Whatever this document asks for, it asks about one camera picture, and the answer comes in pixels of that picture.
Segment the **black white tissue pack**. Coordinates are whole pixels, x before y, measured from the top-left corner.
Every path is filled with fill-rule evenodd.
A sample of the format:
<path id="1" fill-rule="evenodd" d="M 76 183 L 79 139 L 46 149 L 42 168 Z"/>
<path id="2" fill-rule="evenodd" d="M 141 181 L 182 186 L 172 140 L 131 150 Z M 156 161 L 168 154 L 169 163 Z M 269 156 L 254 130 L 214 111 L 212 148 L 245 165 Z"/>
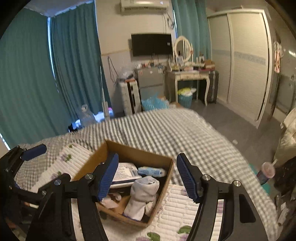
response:
<path id="1" fill-rule="evenodd" d="M 123 188 L 131 186 L 135 180 L 142 178 L 133 163 L 119 162 L 118 168 L 111 183 L 111 188 Z"/>

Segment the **grey sock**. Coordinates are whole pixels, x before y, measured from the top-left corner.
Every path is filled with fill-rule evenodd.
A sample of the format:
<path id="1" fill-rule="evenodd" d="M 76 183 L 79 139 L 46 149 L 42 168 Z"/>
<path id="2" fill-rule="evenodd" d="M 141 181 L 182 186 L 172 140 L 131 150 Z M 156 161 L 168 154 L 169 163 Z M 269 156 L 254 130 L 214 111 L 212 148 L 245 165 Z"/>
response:
<path id="1" fill-rule="evenodd" d="M 141 221 L 144 215 L 150 217 L 158 199 L 158 189 L 159 181 L 152 176 L 135 180 L 123 215 L 136 221 Z"/>

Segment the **pink drink cup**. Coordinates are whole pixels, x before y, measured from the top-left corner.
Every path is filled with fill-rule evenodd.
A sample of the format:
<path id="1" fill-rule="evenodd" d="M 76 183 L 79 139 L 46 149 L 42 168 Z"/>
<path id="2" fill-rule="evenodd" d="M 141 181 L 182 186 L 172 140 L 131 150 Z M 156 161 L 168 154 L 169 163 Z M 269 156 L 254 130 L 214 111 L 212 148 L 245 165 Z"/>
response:
<path id="1" fill-rule="evenodd" d="M 275 167 L 274 165 L 278 162 L 275 159 L 272 163 L 271 162 L 264 162 L 257 173 L 256 177 L 259 180 L 260 185 L 264 185 L 270 179 L 272 179 L 275 175 Z"/>

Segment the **white floral quilted mat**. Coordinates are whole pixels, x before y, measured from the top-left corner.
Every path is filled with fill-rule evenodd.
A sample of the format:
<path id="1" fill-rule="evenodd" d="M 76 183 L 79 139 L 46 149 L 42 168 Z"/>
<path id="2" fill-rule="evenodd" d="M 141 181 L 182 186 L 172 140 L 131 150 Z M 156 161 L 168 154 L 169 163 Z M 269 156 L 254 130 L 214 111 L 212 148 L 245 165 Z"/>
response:
<path id="1" fill-rule="evenodd" d="M 170 157 L 105 141 L 95 152 L 81 145 L 63 147 L 54 163 L 31 188 L 37 192 L 60 174 L 78 180 L 91 173 L 111 153 L 119 164 L 107 197 L 97 204 L 107 215 L 103 225 L 110 240 L 186 240 L 198 210 L 183 186 L 170 178 Z"/>

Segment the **clear water jug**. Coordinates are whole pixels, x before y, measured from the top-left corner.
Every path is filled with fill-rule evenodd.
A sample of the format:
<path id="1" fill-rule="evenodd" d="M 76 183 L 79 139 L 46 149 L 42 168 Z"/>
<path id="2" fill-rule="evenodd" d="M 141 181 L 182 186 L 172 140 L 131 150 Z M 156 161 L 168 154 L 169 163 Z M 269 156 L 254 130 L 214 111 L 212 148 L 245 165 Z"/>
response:
<path id="1" fill-rule="evenodd" d="M 82 105 L 77 112 L 81 126 L 87 127 L 96 124 L 96 119 L 93 112 L 89 109 L 87 104 Z"/>

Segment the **white garment on chair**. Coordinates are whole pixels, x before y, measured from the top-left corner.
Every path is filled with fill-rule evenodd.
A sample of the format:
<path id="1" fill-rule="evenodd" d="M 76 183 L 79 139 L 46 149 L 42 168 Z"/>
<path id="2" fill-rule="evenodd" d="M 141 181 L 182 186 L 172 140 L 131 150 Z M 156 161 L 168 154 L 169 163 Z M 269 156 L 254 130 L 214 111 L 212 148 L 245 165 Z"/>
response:
<path id="1" fill-rule="evenodd" d="M 287 115 L 280 127 L 282 132 L 274 154 L 275 167 L 280 167 L 295 157 L 295 108 Z"/>

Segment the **teal window curtain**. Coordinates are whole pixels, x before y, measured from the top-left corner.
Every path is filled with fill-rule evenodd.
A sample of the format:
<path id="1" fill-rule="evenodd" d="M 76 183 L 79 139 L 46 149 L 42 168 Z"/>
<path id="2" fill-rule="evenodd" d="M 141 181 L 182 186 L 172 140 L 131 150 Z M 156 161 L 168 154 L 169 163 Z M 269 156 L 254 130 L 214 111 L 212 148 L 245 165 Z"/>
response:
<path id="1" fill-rule="evenodd" d="M 1 134 L 9 147 L 63 135 L 110 102 L 95 2 L 48 18 L 21 9 L 1 37 Z"/>

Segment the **brown cardboard box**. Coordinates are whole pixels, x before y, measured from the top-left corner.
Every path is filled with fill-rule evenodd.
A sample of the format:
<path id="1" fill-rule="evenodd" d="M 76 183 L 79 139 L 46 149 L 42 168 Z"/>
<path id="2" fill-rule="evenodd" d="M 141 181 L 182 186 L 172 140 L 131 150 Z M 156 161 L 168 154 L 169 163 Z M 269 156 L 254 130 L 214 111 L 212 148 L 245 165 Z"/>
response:
<path id="1" fill-rule="evenodd" d="M 132 225 L 147 227 L 158 213 L 167 192 L 174 161 L 116 142 L 106 140 L 74 176 L 74 180 L 93 172 L 110 154 L 118 155 L 118 168 L 112 180 L 109 194 L 120 193 L 117 207 L 98 209 Z"/>

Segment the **blue tissue packet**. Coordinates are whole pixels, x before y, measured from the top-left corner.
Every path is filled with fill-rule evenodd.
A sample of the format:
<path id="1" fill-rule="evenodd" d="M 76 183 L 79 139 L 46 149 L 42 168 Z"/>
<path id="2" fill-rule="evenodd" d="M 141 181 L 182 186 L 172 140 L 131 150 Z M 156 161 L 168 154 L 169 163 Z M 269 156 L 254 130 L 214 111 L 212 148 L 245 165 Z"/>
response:
<path id="1" fill-rule="evenodd" d="M 138 174 L 152 177 L 165 177 L 167 175 L 167 171 L 162 168 L 139 167 Z"/>

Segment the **white stacked drawer unit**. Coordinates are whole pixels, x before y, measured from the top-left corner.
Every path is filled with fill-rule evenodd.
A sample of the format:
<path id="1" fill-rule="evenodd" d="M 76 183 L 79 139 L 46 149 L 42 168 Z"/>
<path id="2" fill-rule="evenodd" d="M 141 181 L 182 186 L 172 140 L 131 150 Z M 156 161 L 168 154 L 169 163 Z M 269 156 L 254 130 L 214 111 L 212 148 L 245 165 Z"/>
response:
<path id="1" fill-rule="evenodd" d="M 138 84 L 135 79 L 119 82 L 122 105 L 125 115 L 133 115 L 142 111 Z"/>

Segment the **dark suitcase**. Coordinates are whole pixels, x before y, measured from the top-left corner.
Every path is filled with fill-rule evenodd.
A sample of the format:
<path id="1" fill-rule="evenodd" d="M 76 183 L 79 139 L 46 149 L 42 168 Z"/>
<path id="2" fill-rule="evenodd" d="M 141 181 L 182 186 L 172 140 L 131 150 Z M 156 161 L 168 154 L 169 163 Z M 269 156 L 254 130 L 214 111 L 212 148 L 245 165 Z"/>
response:
<path id="1" fill-rule="evenodd" d="M 219 72 L 216 70 L 209 71 L 210 86 L 207 95 L 208 103 L 216 103 L 218 95 Z"/>

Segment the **blue plastic bag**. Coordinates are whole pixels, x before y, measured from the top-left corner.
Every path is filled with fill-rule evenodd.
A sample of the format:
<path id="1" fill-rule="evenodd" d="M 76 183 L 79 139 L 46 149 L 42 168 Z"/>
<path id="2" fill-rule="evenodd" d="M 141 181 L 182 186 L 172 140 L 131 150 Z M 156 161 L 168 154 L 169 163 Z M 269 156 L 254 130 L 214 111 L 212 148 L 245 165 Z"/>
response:
<path id="1" fill-rule="evenodd" d="M 157 95 L 141 100 L 141 104 L 144 111 L 167 109 L 170 105 L 169 101 L 164 96 Z"/>

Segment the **grey mini fridge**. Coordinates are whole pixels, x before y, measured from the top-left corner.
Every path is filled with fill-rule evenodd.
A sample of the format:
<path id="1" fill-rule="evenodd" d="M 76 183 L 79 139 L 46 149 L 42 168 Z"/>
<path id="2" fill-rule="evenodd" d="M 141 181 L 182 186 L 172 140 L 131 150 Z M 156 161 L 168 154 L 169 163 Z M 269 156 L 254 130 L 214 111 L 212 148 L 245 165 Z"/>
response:
<path id="1" fill-rule="evenodd" d="M 136 70 L 141 100 L 164 95 L 164 71 L 160 67 L 141 68 Z"/>

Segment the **white dressing table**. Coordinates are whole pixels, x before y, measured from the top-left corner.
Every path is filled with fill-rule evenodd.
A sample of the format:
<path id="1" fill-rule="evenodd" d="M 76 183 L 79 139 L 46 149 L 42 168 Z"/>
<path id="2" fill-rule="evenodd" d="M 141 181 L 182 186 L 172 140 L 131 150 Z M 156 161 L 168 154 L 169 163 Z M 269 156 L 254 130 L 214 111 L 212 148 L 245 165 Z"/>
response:
<path id="1" fill-rule="evenodd" d="M 178 103 L 178 83 L 185 81 L 201 81 L 206 80 L 206 90 L 204 94 L 205 106 L 208 105 L 207 96 L 210 88 L 210 78 L 208 71 L 167 71 L 166 85 L 168 90 L 168 100 L 172 102 L 174 98 L 175 102 Z"/>

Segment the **white sliding wardrobe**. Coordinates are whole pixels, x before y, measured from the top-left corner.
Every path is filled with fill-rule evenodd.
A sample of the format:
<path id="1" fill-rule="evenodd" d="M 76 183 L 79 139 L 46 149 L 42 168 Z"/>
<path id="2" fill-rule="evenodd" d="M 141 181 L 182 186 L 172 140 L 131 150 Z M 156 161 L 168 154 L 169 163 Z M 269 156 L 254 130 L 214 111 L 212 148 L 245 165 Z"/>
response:
<path id="1" fill-rule="evenodd" d="M 262 9 L 208 16 L 211 58 L 219 72 L 217 100 L 259 127 L 271 88 L 273 48 Z"/>

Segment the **white air conditioner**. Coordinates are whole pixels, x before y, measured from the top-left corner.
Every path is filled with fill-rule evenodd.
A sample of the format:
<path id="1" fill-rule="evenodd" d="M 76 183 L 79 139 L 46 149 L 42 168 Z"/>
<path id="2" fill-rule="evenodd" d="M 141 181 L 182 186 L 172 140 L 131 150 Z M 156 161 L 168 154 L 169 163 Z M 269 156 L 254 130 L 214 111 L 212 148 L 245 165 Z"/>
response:
<path id="1" fill-rule="evenodd" d="M 132 1 L 121 0 L 120 8 L 122 12 L 126 11 L 161 11 L 166 12 L 169 9 L 169 1 Z"/>

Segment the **oval vanity mirror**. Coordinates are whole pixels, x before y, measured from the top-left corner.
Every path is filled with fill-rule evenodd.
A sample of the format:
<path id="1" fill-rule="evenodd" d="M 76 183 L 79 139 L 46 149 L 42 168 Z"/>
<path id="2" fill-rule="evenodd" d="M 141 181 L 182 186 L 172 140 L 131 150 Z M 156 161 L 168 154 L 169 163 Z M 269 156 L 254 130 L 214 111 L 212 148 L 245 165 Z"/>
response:
<path id="1" fill-rule="evenodd" d="M 173 44 L 173 53 L 176 60 L 182 59 L 183 62 L 188 62 L 193 57 L 193 45 L 186 37 L 179 36 Z"/>

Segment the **teal curtain by wardrobe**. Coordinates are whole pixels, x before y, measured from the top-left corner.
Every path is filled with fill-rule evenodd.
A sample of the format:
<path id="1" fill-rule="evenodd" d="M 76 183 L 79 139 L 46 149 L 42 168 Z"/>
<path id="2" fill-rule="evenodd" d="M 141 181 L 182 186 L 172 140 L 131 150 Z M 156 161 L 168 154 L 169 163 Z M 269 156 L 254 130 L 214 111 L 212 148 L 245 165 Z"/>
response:
<path id="1" fill-rule="evenodd" d="M 206 1 L 172 1 L 178 36 L 186 37 L 193 44 L 194 58 L 203 54 L 211 59 L 210 31 L 206 15 Z"/>

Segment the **black wall television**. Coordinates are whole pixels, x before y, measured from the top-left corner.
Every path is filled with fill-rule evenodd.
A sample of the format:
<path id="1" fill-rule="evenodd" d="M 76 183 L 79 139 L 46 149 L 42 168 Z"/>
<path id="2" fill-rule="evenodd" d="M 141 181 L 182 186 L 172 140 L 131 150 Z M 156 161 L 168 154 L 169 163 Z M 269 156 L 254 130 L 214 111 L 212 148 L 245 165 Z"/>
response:
<path id="1" fill-rule="evenodd" d="M 170 34 L 132 34 L 131 38 L 134 57 L 173 54 Z"/>

